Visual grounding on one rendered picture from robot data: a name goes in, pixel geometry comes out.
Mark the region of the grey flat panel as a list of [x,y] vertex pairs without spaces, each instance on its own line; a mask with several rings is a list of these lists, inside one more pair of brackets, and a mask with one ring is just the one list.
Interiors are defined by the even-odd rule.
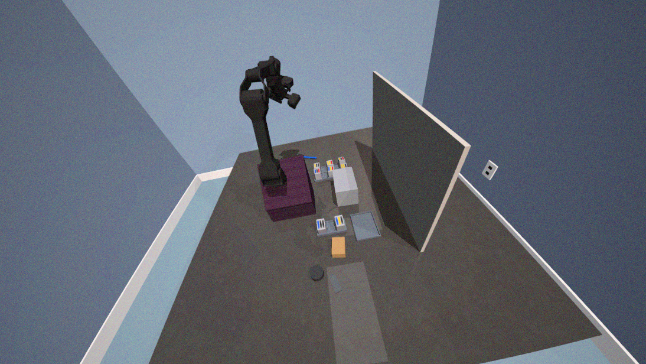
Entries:
[[376,71],[372,150],[424,252],[471,145]]

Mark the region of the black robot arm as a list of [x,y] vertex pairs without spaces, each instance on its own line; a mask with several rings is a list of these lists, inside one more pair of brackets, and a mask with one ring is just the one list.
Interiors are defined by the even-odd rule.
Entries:
[[[266,78],[267,86],[264,83]],[[262,82],[263,89],[248,90],[250,83]],[[258,62],[258,66],[245,71],[245,78],[240,85],[239,101],[244,112],[253,123],[254,133],[262,162],[259,166],[259,176],[263,186],[281,187],[286,186],[287,178],[280,167],[279,159],[273,156],[269,130],[266,122],[269,103],[269,89],[279,90],[284,88],[290,92],[293,86],[293,79],[280,75],[280,61],[274,56],[269,60]],[[285,185],[286,184],[286,185]]]

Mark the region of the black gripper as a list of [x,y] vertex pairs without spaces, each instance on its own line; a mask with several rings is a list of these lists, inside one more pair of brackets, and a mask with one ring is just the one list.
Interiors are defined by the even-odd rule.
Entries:
[[273,99],[276,102],[279,102],[280,104],[282,104],[282,99],[286,98],[288,99],[289,107],[292,107],[295,109],[301,97],[295,92],[292,92],[291,95],[288,94],[287,93],[288,90],[285,89],[284,86],[285,84],[282,83],[282,86],[280,87],[279,90],[271,90],[270,87],[267,87],[269,89],[269,98]]

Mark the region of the orange rectangular block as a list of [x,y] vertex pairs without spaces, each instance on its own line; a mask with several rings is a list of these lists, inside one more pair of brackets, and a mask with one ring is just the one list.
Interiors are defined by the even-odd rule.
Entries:
[[345,236],[332,236],[332,258],[346,257]]

